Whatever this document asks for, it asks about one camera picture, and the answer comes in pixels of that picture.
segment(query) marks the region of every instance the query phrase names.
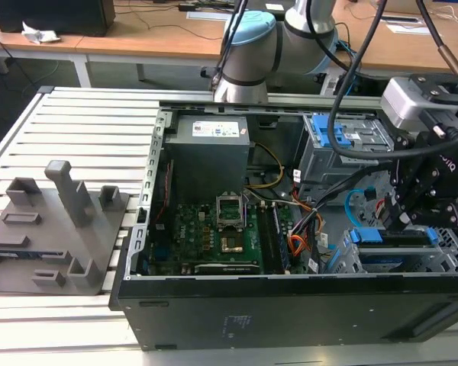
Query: light blue joint cap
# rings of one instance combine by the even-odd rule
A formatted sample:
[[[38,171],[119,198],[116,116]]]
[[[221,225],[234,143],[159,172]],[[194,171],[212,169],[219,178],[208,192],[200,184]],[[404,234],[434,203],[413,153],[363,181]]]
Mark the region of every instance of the light blue joint cap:
[[[245,11],[243,19],[237,27],[232,40],[233,46],[242,46],[265,37],[275,27],[276,19],[273,14],[264,11]],[[229,20],[226,21],[224,32],[227,30]]]

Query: yellow wire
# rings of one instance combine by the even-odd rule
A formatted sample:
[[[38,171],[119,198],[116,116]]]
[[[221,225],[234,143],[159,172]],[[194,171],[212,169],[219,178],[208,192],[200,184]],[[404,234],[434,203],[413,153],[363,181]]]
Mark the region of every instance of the yellow wire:
[[[278,177],[276,177],[276,180],[271,182],[271,183],[266,183],[264,185],[246,185],[245,187],[246,188],[256,188],[256,189],[271,188],[271,187],[277,185],[278,183],[280,183],[281,180],[283,179],[283,165],[279,161],[279,159],[276,157],[276,155],[270,149],[268,149],[266,146],[264,146],[262,143],[254,143],[254,144],[257,145],[257,146],[260,146],[263,149],[265,149],[265,151],[267,153],[269,153],[272,156],[272,158],[275,159],[275,161],[278,163],[278,167],[280,168],[280,173],[278,174]]]

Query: blue latch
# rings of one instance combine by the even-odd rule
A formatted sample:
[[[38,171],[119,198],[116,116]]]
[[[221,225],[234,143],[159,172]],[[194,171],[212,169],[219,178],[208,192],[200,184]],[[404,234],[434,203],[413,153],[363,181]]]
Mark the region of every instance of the blue latch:
[[[431,241],[431,244],[433,246],[436,246],[440,242],[440,238],[437,235],[435,229],[433,229],[432,227],[428,227],[428,228],[426,228],[425,232],[426,232],[426,235],[429,238],[429,240]]]
[[[328,114],[319,114],[312,117],[315,132],[321,139],[322,147],[331,147],[329,138],[327,137],[327,122],[329,121]],[[351,142],[344,136],[343,126],[341,124],[334,124],[334,135],[336,135],[337,142],[343,146],[351,146]]]
[[[374,227],[357,227],[350,234],[352,233],[360,237],[360,242],[383,242],[380,232]]]

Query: label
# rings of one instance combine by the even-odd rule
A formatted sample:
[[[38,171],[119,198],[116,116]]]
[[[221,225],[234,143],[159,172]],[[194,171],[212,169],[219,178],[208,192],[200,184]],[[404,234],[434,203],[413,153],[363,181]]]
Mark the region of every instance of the label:
[[[321,233],[321,240],[320,240],[320,245],[325,246],[326,248],[329,247],[329,244],[327,243],[327,234],[326,233]]]
[[[194,137],[239,137],[238,122],[220,122],[213,120],[197,121],[193,123],[192,136]]]
[[[222,324],[222,338],[233,339],[237,335],[247,335],[252,322],[251,315],[226,316]]]
[[[300,183],[300,174],[302,172],[298,169],[293,169],[293,181],[295,183]]]
[[[280,11],[285,10],[282,4],[266,4],[266,8],[268,10],[280,10]]]
[[[319,273],[319,265],[312,260],[312,258],[308,259],[308,267],[314,272],[314,273]]]
[[[358,133],[345,133],[344,137],[349,140],[361,140],[360,135]]]

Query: power supply label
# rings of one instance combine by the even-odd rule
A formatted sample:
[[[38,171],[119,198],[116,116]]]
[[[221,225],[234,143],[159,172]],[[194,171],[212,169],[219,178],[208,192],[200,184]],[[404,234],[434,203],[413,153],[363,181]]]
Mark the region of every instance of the power supply label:
[[[238,122],[197,121],[193,123],[194,137],[239,137]]]

